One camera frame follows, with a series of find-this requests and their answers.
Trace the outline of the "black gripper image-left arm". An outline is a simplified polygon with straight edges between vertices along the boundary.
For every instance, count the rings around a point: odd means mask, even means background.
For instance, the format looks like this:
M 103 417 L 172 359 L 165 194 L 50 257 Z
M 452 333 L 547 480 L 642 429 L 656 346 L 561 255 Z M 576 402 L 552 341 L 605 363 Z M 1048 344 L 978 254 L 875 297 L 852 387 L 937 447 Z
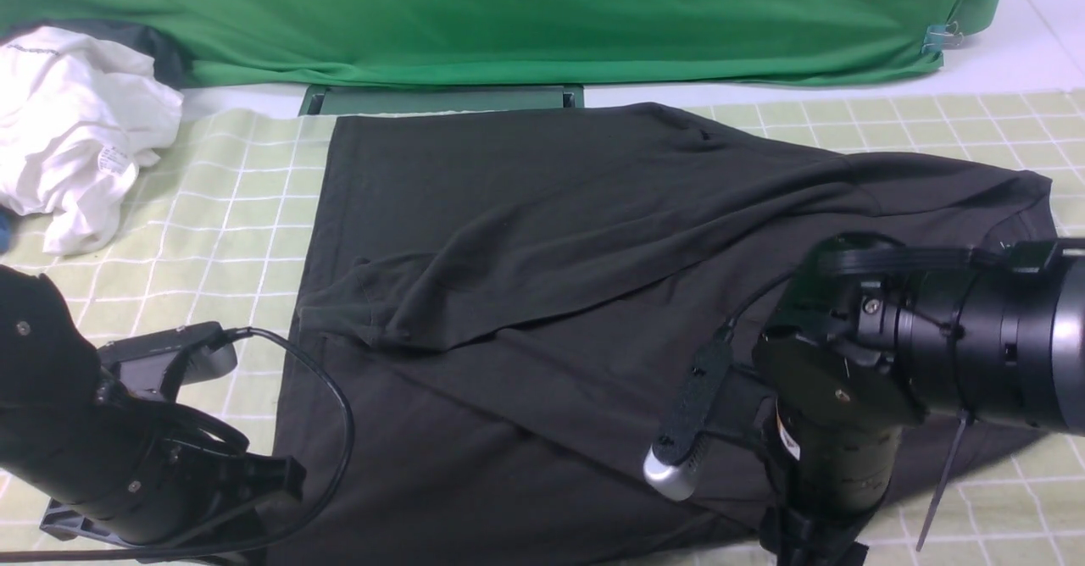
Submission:
M 294 456 L 248 454 L 242 432 L 195 408 L 140 397 L 111 375 L 80 385 L 3 382 L 3 468 L 49 497 L 40 530 L 183 562 L 254 565 L 255 509 L 301 503 Z

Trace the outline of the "black gripper image-right arm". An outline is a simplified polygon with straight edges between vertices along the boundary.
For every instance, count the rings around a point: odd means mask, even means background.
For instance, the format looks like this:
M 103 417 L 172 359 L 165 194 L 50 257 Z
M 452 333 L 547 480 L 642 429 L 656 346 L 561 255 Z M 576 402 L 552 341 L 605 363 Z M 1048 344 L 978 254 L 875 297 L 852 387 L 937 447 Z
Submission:
M 926 419 L 926 408 L 891 355 L 842 337 L 768 329 L 753 362 L 776 390 L 782 442 L 797 449 L 789 493 L 817 517 L 766 509 L 760 546 L 776 565 L 864 565 L 869 546 L 858 535 L 888 493 L 899 435 Z

